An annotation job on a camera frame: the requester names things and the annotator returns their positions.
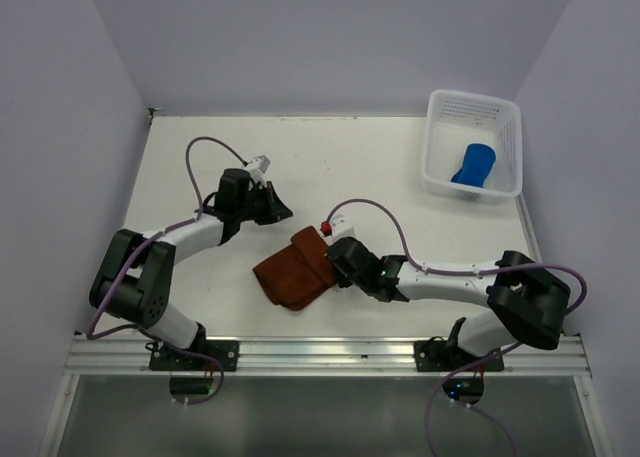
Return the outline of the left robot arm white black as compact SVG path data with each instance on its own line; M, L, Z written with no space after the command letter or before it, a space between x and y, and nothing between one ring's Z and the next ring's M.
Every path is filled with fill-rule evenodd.
M245 222L276 224L293 216L261 170L231 168L223 172L216 191L196 193L193 216L163 230L114 234L89 291L96 310L87 338L98 333L103 314L173 347L172 356L185 369L201 367L208 356L202 326L169 303L174 268L196 254L227 243Z

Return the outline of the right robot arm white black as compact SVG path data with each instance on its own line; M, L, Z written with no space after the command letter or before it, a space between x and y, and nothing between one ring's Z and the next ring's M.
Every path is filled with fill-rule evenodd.
M539 350L558 347L570 288L517 251L495 262L437 269L407 256L376 256L354 237L325 254L341 288L355 286L385 303L441 300L481 307L484 313L458 319L447 337L451 366L468 369L480 357L521 343Z

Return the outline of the blue towel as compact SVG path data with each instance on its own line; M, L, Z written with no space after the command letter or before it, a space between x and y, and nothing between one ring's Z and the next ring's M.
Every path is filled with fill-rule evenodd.
M495 162L496 153L492 147L481 143L470 144L465 150L461 167L450 181L483 188Z

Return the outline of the brown towel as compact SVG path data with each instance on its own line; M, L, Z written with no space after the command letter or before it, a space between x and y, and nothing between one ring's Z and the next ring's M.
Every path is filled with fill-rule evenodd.
M308 226L252 271L272 304L300 311L337 283L327 250L318 231Z

